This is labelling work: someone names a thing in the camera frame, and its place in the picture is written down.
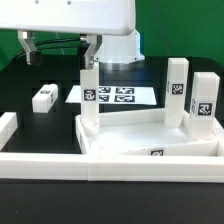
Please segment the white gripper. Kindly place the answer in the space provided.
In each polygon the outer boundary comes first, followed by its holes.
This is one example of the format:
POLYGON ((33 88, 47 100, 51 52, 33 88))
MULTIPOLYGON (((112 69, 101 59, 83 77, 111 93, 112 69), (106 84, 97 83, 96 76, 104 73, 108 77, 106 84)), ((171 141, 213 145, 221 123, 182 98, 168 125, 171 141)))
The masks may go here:
POLYGON ((42 62, 33 31, 91 34, 84 54, 84 69, 91 70, 101 35, 126 36, 135 26, 135 0, 0 0, 0 29, 19 30, 26 62, 33 66, 42 62))

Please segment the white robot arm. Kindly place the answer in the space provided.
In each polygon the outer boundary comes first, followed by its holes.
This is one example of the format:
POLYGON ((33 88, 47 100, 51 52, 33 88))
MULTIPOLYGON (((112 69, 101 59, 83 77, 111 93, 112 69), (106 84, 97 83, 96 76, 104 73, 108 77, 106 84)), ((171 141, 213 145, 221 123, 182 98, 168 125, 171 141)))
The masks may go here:
POLYGON ((36 31, 74 33, 87 47, 84 67, 108 67, 144 58, 135 0, 0 0, 0 29, 16 30, 28 64, 38 64, 36 31))

